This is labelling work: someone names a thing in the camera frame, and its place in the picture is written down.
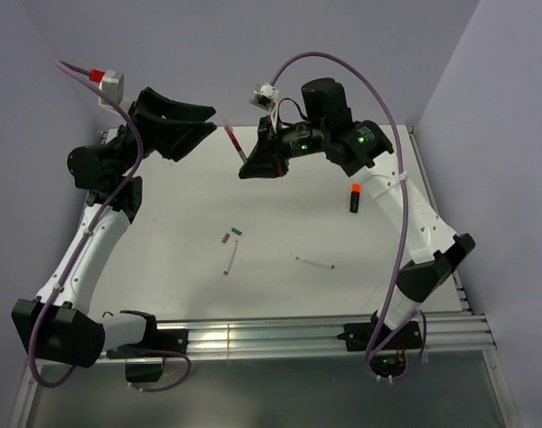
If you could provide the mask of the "red pink pen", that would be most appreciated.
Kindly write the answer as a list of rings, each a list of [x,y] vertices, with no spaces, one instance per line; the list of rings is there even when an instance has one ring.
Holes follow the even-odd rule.
[[[242,160],[242,163],[245,164],[247,162],[247,156],[245,152],[243,151],[241,144],[239,140],[237,139],[234,130],[232,126],[229,124],[227,120],[223,121],[224,130],[227,133],[232,145],[234,146],[235,150],[237,151],[238,155],[240,156],[240,159]]]

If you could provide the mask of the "black orange highlighter pen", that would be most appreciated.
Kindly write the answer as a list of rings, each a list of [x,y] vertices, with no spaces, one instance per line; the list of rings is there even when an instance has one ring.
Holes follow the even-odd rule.
[[[350,193],[350,201],[349,201],[349,212],[357,214],[359,210],[359,203],[360,203],[360,192],[352,191]]]

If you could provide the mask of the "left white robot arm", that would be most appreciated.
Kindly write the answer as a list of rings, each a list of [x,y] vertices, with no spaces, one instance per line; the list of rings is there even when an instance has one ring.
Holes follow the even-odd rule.
[[[76,188],[87,192],[78,231],[47,283],[12,309],[31,361],[88,368],[103,352],[125,345],[139,356],[158,349],[155,316],[124,310],[97,320],[88,312],[104,267],[142,204],[136,163],[153,153],[182,160],[216,130],[215,113],[210,106],[172,101],[147,87],[129,107],[130,124],[111,131],[107,142],[70,152],[68,170]]]

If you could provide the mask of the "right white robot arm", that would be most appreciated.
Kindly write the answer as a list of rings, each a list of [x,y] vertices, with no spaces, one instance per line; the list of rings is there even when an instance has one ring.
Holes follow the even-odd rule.
[[[282,125],[278,90],[266,83],[253,92],[250,103],[267,115],[259,121],[258,140],[239,177],[283,177],[291,159],[324,153],[369,192],[399,231],[398,247],[410,258],[395,275],[390,301],[371,328],[374,342],[389,348],[402,336],[401,323],[457,270],[475,241],[443,221],[399,166],[394,143],[382,129],[371,120],[353,119],[341,83],[315,79],[301,94],[302,120]]]

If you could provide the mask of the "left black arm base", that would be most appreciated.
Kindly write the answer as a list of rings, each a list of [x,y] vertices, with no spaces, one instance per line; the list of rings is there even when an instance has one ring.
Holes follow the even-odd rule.
[[[148,342],[124,345],[105,355],[107,359],[125,361],[125,379],[130,387],[146,392],[167,391],[183,383],[192,371],[192,361],[186,355],[188,337],[189,330],[185,328],[162,329]],[[170,358],[182,359],[184,372],[173,383],[152,386],[165,374]]]

